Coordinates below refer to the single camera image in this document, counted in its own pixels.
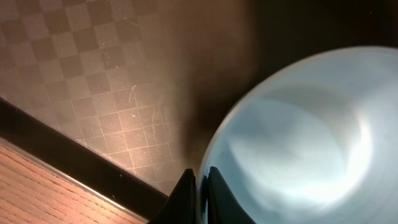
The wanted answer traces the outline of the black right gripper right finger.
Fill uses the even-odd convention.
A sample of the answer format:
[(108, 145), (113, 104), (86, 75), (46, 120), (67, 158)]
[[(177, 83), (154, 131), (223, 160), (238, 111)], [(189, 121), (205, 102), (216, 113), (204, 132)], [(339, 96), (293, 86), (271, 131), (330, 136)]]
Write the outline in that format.
[(255, 224), (229, 189), (221, 172), (210, 167), (207, 178), (208, 223)]

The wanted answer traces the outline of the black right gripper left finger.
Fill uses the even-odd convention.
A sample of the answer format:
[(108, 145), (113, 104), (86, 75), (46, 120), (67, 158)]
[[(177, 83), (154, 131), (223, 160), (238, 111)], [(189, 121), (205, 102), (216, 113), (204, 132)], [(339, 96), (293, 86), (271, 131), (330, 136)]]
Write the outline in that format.
[(165, 205), (147, 224), (194, 224), (196, 178), (192, 169), (185, 169)]

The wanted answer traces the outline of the light blue bowl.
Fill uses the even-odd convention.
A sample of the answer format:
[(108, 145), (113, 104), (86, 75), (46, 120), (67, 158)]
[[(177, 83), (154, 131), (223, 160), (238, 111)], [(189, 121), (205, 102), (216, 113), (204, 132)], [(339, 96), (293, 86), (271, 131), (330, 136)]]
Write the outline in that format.
[(254, 223), (396, 223), (397, 50), (317, 54), (242, 97), (203, 156), (199, 223), (213, 169)]

